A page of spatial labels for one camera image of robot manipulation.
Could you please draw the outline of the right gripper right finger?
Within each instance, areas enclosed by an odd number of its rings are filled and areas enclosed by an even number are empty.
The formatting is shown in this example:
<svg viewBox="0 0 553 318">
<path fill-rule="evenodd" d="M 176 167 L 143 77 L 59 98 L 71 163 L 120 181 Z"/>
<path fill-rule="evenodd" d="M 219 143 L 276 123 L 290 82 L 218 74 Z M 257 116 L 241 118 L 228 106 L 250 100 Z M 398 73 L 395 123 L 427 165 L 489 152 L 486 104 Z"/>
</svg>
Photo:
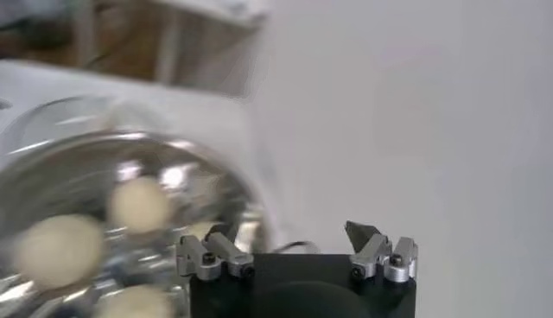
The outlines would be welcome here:
<svg viewBox="0 0 553 318">
<path fill-rule="evenodd" d="M 375 277 L 378 267 L 382 268 L 384 278 L 393 283 L 416 279 L 418 245 L 413 238 L 401 237 L 393 245 L 375 226 L 350 220 L 345 224 L 345 231 L 354 249 L 349 257 L 353 279 Z"/>
</svg>

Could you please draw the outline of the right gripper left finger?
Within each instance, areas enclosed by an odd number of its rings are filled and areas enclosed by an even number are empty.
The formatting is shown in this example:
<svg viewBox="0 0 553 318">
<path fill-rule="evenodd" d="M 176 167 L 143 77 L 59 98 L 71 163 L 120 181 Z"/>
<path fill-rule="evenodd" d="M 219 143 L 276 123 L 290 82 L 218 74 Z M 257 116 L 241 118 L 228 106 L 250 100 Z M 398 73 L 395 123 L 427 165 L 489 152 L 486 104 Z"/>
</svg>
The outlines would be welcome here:
<svg viewBox="0 0 553 318">
<path fill-rule="evenodd" d="M 176 245 L 179 277 L 195 276 L 201 281 L 214 281 L 221 277 L 224 265 L 232 277 L 251 279 L 255 276 L 254 257 L 241 251 L 217 230 L 210 229 L 203 239 L 193 234 L 184 235 Z"/>
</svg>

